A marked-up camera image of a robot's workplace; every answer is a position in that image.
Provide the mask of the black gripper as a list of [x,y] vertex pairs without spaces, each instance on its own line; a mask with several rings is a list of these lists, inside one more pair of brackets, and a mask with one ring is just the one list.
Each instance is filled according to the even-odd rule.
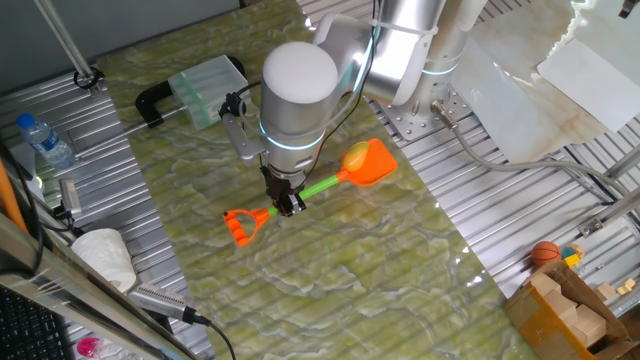
[[281,178],[273,173],[270,166],[261,166],[260,171],[265,180],[266,194],[280,215],[292,217],[306,209],[306,204],[297,194],[304,189],[304,172],[295,173],[292,178]]

